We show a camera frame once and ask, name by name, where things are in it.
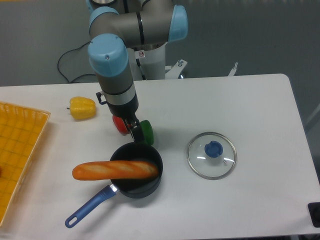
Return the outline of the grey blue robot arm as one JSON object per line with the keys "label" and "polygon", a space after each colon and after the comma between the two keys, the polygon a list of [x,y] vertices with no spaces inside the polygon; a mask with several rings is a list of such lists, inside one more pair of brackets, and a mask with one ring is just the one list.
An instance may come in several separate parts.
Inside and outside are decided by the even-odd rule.
{"label": "grey blue robot arm", "polygon": [[107,105],[117,129],[135,143],[152,145],[147,120],[139,121],[135,80],[162,80],[166,76],[166,44],[188,34],[182,5],[171,0],[90,0],[89,63],[100,85],[98,102]]}

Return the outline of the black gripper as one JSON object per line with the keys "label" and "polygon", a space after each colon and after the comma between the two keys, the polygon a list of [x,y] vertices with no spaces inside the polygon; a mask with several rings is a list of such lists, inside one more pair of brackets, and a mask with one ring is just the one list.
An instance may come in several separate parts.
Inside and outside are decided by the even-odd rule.
{"label": "black gripper", "polygon": [[136,117],[136,111],[138,110],[138,107],[139,107],[139,101],[136,94],[134,95],[133,99],[126,102],[125,104],[120,104],[120,105],[111,104],[107,100],[102,101],[101,92],[97,92],[96,96],[100,105],[107,104],[110,112],[114,116],[126,121],[126,127],[130,132],[134,143],[139,144],[144,141],[143,129],[141,127],[141,124],[138,118]]}

